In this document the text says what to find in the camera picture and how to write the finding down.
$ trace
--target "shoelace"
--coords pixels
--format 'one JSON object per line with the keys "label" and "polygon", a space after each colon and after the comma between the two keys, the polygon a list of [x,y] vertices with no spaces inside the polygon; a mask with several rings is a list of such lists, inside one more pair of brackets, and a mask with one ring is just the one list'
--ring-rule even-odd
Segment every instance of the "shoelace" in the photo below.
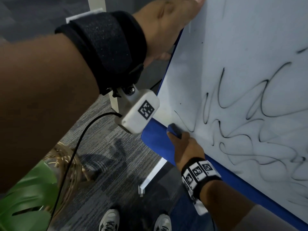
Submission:
{"label": "shoelace", "polygon": [[113,221],[107,221],[107,225],[106,225],[106,228],[104,229],[104,231],[113,231],[114,230],[113,224],[114,224]]}
{"label": "shoelace", "polygon": [[166,226],[161,226],[161,230],[160,231],[169,231],[169,229]]}

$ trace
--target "blue edge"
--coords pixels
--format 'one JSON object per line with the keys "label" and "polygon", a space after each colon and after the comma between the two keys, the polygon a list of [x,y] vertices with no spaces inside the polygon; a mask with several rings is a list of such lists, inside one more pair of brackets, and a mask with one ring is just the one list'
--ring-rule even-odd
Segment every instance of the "blue edge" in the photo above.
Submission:
{"label": "blue edge", "polygon": [[[174,54],[175,48],[179,42],[180,36],[182,31],[179,34],[178,39],[175,42],[175,47],[173,50],[172,56]],[[142,141],[151,148],[154,152],[158,155],[169,161],[171,164],[175,165],[174,162],[174,146],[172,145],[171,141],[169,140],[166,134],[167,128],[156,121],[155,119],[151,119],[146,128],[143,130],[141,139]],[[270,210],[296,229],[300,231],[308,230],[308,224],[304,221],[287,211],[285,208],[268,198],[266,195],[255,189],[253,186],[245,182],[243,179],[239,178],[237,175],[223,167],[221,164],[216,162],[214,159],[206,155],[206,159],[210,160],[213,166],[218,170],[221,174],[221,177],[224,182],[226,182],[229,186],[233,187],[241,194],[245,195],[247,198],[252,200],[253,202],[260,204],[261,206],[265,207],[266,209]]]}

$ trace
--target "hand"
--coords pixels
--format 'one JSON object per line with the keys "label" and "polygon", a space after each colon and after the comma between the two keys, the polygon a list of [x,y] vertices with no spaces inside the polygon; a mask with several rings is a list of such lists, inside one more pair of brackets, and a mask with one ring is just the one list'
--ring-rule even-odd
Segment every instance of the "hand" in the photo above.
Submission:
{"label": "hand", "polygon": [[155,0],[133,14],[147,41],[144,66],[154,59],[169,60],[166,53],[180,31],[198,14],[205,0]]}
{"label": "hand", "polygon": [[194,138],[190,137],[188,132],[182,133],[182,139],[177,138],[170,132],[167,132],[167,135],[174,145],[174,160],[179,171],[182,171],[184,165],[193,157],[205,159],[202,147]]}

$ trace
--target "dark skin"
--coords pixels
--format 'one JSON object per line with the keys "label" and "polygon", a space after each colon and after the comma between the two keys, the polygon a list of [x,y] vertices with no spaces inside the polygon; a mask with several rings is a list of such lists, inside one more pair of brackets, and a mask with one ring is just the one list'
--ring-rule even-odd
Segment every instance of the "dark skin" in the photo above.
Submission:
{"label": "dark skin", "polygon": [[[146,41],[144,65],[169,59],[180,30],[205,0],[156,0],[133,16]],[[96,80],[74,44],[63,34],[0,46],[0,193],[27,174],[67,133],[99,95]],[[204,151],[189,133],[171,133],[179,170]],[[200,198],[220,230],[231,230],[255,205],[222,181],[211,181]]]}

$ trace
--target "blue eraser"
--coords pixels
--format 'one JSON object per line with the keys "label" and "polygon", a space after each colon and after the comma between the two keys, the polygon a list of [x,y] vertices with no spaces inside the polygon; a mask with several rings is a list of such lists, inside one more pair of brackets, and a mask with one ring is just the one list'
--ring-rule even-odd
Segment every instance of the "blue eraser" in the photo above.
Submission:
{"label": "blue eraser", "polygon": [[167,127],[167,132],[172,133],[174,136],[176,136],[177,138],[181,139],[182,138],[182,130],[180,128],[177,127],[176,124],[171,123],[168,127]]}

